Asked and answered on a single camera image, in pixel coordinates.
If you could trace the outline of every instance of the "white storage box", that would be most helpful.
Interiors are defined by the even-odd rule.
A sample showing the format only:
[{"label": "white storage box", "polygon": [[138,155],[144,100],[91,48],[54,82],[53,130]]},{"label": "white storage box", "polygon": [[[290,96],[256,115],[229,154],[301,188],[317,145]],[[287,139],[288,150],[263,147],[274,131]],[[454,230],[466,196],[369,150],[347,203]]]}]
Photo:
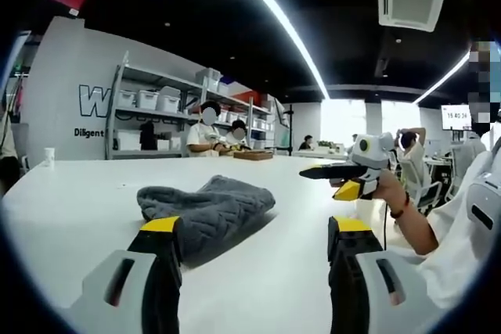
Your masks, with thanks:
[{"label": "white storage box", "polygon": [[119,150],[141,150],[139,140],[141,131],[135,130],[117,130],[118,149]]},{"label": "white storage box", "polygon": [[229,85],[223,83],[223,82],[220,82],[218,84],[218,92],[223,94],[223,95],[228,95],[229,93]]},{"label": "white storage box", "polygon": [[219,121],[228,123],[228,110],[221,109],[221,113],[219,114]]},{"label": "white storage box", "polygon": [[171,148],[171,140],[157,140],[157,148],[161,151],[168,151]]},{"label": "white storage box", "polygon": [[228,123],[232,123],[235,120],[238,120],[238,113],[228,112]]},{"label": "white storage box", "polygon": [[264,149],[265,143],[265,140],[254,140],[254,147],[252,149]]},{"label": "white storage box", "polygon": [[170,95],[158,95],[157,110],[164,113],[177,113],[179,108],[179,98]]},{"label": "white storage box", "polygon": [[181,97],[181,91],[176,88],[171,88],[170,86],[164,86],[158,94],[160,95],[169,95],[174,98],[180,98]]},{"label": "white storage box", "polygon": [[247,115],[239,115],[238,118],[247,125]]},{"label": "white storage box", "polygon": [[171,138],[171,150],[181,150],[181,138],[180,137]]},{"label": "white storage box", "polygon": [[221,80],[221,73],[213,68],[206,68],[197,72],[195,75],[195,81],[197,84],[200,84],[211,92],[218,91],[219,80]]},{"label": "white storage box", "polygon": [[120,90],[118,93],[118,107],[132,107],[135,99],[135,93],[129,90]]},{"label": "white storage box", "polygon": [[145,110],[155,110],[157,108],[158,93],[140,90],[138,94],[137,107]]}]

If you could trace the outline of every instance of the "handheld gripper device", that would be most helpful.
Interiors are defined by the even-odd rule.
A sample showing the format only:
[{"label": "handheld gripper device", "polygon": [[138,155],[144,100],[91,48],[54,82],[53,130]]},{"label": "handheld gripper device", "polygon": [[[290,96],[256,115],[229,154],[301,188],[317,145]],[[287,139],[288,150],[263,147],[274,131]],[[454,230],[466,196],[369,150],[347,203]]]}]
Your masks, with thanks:
[{"label": "handheld gripper device", "polygon": [[393,148],[394,142],[389,132],[380,136],[359,135],[353,145],[351,160],[315,165],[301,171],[299,175],[310,179],[329,179],[331,185],[341,183],[334,199],[372,199],[381,170],[388,166],[388,154]]}]

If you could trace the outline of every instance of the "ceiling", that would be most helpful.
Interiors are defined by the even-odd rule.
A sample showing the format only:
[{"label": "ceiling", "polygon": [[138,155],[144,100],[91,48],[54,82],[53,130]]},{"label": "ceiling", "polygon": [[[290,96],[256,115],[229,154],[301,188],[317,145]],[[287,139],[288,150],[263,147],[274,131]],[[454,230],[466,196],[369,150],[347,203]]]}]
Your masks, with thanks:
[{"label": "ceiling", "polygon": [[[307,46],[330,98],[412,101],[454,66],[474,34],[470,0],[444,0],[433,33],[380,26],[377,0],[276,1]],[[61,12],[51,2],[41,4],[47,14]],[[85,0],[79,17],[87,28],[211,66],[283,102],[323,98],[262,0]],[[387,77],[376,72],[381,59],[388,61]],[[466,102],[472,85],[464,67],[423,105]]]}]

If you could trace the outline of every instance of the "wrist bracelet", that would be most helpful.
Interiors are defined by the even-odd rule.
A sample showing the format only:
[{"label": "wrist bracelet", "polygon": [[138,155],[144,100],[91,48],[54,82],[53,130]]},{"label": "wrist bracelet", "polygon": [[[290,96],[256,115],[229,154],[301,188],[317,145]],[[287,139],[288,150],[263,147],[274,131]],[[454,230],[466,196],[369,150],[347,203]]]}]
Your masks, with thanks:
[{"label": "wrist bracelet", "polygon": [[[405,191],[405,203],[404,203],[404,207],[407,207],[409,205],[409,201],[410,201],[410,196],[409,196],[409,193],[407,191]],[[390,217],[392,217],[393,219],[398,219],[402,216],[402,214],[404,214],[404,209],[400,210],[398,213],[393,213],[390,211]]]}]

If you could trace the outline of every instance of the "folded cloth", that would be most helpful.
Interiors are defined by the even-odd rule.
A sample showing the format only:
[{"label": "folded cloth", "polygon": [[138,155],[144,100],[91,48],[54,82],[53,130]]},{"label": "folded cloth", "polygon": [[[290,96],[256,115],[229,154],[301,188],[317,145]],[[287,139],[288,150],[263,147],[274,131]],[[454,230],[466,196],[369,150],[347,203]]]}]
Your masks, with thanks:
[{"label": "folded cloth", "polygon": [[180,216],[183,258],[221,245],[250,219],[275,205],[268,189],[221,175],[213,176],[194,193],[145,187],[138,191],[137,200],[147,221]]}]

